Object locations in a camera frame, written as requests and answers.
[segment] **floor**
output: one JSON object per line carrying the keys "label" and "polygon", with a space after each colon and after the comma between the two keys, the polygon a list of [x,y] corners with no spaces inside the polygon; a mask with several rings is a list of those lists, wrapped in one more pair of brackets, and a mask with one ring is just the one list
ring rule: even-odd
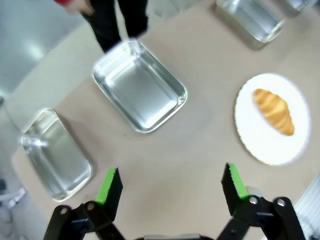
{"label": "floor", "polygon": [[[153,29],[200,0],[149,0]],[[126,37],[117,8],[120,34]],[[43,107],[54,107],[92,71],[102,56],[90,27],[79,15],[67,15],[52,0],[0,0],[0,178],[9,191],[19,181],[10,163],[28,120]],[[15,230],[0,240],[43,239],[47,222],[26,195],[12,208]]]}

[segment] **brown table surface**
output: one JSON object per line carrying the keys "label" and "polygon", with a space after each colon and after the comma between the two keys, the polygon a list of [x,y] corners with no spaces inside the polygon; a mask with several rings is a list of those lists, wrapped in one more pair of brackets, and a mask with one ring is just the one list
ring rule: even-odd
{"label": "brown table surface", "polygon": [[[186,86],[186,104],[158,130],[135,132],[92,78],[55,110],[95,166],[95,176],[64,204],[94,196],[107,169],[119,167],[123,191],[115,223],[128,239],[145,234],[201,233],[215,238],[230,218],[221,187],[226,162],[266,199],[295,201],[320,169],[320,17],[307,9],[259,51],[249,49],[205,0],[141,38]],[[307,99],[312,120],[302,157],[271,167],[249,155],[235,129],[234,104],[242,85],[260,73],[288,77]],[[55,206],[21,147],[12,158],[30,197],[47,220]],[[260,231],[250,236],[259,238]]]}

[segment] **bread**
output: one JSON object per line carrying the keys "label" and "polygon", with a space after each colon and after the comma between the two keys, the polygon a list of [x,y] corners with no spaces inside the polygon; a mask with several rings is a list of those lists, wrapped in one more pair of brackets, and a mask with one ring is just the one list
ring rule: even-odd
{"label": "bread", "polygon": [[264,89],[257,89],[253,99],[265,119],[280,133],[291,136],[295,132],[288,104],[276,94]]}

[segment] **person's leg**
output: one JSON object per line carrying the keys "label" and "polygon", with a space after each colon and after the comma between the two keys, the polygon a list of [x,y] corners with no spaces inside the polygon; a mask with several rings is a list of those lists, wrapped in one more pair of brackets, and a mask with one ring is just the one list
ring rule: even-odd
{"label": "person's leg", "polygon": [[148,27],[146,15],[148,0],[118,0],[119,7],[125,20],[129,37],[138,37]]}
{"label": "person's leg", "polygon": [[104,52],[119,42],[115,0],[91,0],[94,14],[89,16],[82,14],[91,25],[96,40]]}

